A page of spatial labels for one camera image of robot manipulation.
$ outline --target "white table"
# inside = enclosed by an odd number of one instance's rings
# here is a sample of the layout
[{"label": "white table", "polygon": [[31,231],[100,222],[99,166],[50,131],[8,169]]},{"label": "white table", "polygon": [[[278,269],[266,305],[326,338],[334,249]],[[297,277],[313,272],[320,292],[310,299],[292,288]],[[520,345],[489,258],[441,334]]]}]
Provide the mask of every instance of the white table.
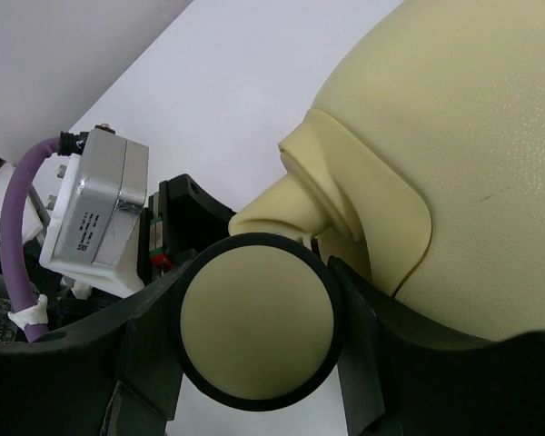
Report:
[{"label": "white table", "polygon": [[[284,174],[276,144],[342,57],[400,0],[194,0],[76,124],[150,147],[149,191],[190,174],[238,210]],[[35,186],[56,194],[51,159]],[[336,372],[280,411],[222,406],[184,378],[172,436],[345,435]]]}]

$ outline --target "beige circular pad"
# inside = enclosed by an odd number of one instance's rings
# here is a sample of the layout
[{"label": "beige circular pad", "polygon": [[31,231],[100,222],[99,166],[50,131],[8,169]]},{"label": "beige circular pad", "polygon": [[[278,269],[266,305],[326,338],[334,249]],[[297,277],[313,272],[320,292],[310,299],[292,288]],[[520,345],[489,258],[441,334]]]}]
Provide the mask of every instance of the beige circular pad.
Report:
[{"label": "beige circular pad", "polygon": [[305,262],[270,246],[209,261],[183,298],[183,347],[215,388],[269,400],[307,382],[332,343],[329,295]]}]

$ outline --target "black ring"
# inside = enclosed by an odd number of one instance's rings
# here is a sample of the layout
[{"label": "black ring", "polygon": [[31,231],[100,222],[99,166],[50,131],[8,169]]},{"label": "black ring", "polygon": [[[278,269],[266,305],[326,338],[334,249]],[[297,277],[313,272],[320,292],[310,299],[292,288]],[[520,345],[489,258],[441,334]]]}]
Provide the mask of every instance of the black ring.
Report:
[{"label": "black ring", "polygon": [[[307,263],[317,274],[329,294],[333,311],[333,336],[329,351],[319,370],[301,387],[277,398],[268,400],[246,400],[238,398],[211,385],[192,365],[183,346],[180,319],[183,297],[196,274],[212,259],[222,253],[240,247],[262,245],[284,250]],[[343,301],[339,287],[325,266],[310,250],[292,239],[273,233],[244,233],[226,238],[204,250],[196,257],[182,278],[173,285],[170,296],[170,334],[178,362],[190,381],[204,394],[235,409],[244,411],[273,411],[295,404],[315,391],[327,379],[335,367],[342,350]]]}]

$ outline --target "gray wall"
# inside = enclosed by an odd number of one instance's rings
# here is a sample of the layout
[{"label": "gray wall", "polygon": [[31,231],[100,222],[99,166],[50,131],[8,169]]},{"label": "gray wall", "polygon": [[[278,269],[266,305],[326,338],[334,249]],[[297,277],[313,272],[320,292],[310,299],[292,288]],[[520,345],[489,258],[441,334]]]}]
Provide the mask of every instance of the gray wall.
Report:
[{"label": "gray wall", "polygon": [[0,0],[0,156],[69,129],[192,0]]}]

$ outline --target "beige plastic object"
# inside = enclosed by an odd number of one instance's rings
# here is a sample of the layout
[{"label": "beige plastic object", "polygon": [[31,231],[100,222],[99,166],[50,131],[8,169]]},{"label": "beige plastic object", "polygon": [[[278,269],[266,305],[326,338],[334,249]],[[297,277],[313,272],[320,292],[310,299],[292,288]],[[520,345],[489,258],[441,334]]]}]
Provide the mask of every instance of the beige plastic object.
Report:
[{"label": "beige plastic object", "polygon": [[190,361],[212,386],[245,400],[269,400],[319,370],[332,343],[333,312],[307,263],[254,245],[220,254],[197,273],[180,325]]},{"label": "beige plastic object", "polygon": [[[345,242],[365,238],[382,291],[490,339],[545,329],[545,0],[404,2],[282,156],[312,144],[325,195],[308,192]],[[295,159],[292,176],[317,180]]]}]

